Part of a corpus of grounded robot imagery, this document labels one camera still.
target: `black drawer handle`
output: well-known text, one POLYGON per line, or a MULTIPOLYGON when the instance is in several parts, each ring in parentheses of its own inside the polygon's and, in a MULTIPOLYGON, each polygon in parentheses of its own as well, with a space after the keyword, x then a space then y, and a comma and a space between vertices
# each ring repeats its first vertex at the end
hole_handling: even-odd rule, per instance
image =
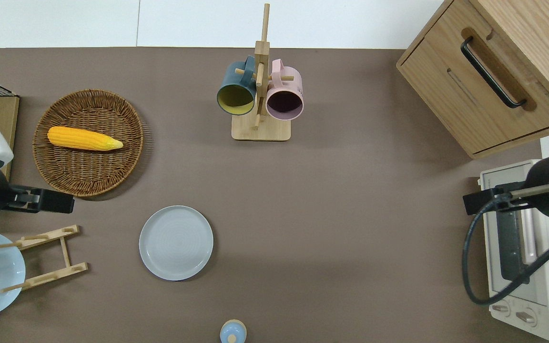
POLYGON ((497 94, 499 99, 503 101, 503 103, 508 106, 511 109, 514 109, 518 106, 522 106, 527 102, 526 99, 521 100, 520 102, 515 102, 508 96, 508 94, 503 90, 503 88, 497 83, 497 81, 490 75, 488 70, 484 68, 482 63, 478 61, 478 59, 470 52, 469 47, 467 46, 469 42, 473 39, 473 36, 470 36, 468 39, 466 39, 463 44, 461 45, 461 52, 463 52, 463 56, 466 57, 466 59, 471 63, 473 68, 482 76, 482 78, 486 81, 486 83, 491 87, 491 89, 497 94))

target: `black cable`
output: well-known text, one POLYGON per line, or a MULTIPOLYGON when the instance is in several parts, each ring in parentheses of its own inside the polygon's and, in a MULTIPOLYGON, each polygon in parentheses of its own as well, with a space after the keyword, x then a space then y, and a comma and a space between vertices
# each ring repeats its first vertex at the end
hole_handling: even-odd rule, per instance
POLYGON ((490 297, 488 299, 480 299, 475 296, 473 291, 471 290, 471 286, 469 283, 469 274, 467 272, 467 259, 469 254, 469 243, 471 241, 471 236, 473 235, 473 231, 476 228, 476 224, 479 221, 480 217, 488 211, 490 211, 495 204, 498 202, 505 202, 508 198, 511 197, 509 193, 502 194, 501 197, 495 198, 487 202, 480 211, 477 212, 476 216, 471 220, 471 224, 469 226, 469 230, 467 232, 467 236, 465 239, 465 243, 463 244, 463 256, 461 258, 461 268, 463 271, 463 284, 466 288, 467 295, 473 301, 475 304, 487 306, 490 304, 494 304, 498 302, 499 300, 507 297, 512 291, 517 289, 525 280, 528 280, 528 278, 535 272, 537 269, 539 269, 544 263, 546 263, 549 260, 549 249, 547 249, 543 254, 541 254, 540 257, 538 257, 535 262, 528 265, 527 268, 525 268, 524 271, 522 271, 512 282, 510 282, 502 291, 494 295, 493 297, 490 297))

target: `corn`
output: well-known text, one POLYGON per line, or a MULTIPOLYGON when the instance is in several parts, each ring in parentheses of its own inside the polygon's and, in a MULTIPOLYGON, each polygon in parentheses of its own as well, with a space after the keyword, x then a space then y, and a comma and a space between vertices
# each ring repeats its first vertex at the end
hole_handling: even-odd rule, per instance
POLYGON ((52 126, 48 130, 48 140, 54 145, 84 150, 107 151, 119 149, 123 146, 121 141, 108 135, 65 126, 52 126))

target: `pink mug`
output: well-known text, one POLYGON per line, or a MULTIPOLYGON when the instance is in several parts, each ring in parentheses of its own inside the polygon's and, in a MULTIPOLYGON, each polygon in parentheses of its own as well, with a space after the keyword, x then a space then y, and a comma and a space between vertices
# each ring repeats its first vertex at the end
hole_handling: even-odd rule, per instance
POLYGON ((284 67, 283 61, 273 61, 272 81, 266 92, 266 111, 279 120, 292 120, 305 109, 302 92, 302 76, 292 67, 284 67), (282 81, 281 76, 293 76, 293 81, 282 81))

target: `wooden cabinet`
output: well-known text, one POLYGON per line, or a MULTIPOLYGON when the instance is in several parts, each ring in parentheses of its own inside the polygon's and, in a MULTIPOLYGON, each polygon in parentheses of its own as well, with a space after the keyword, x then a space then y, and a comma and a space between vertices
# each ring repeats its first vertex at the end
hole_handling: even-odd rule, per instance
POLYGON ((446 0, 397 67, 473 158, 549 135, 549 1, 446 0))

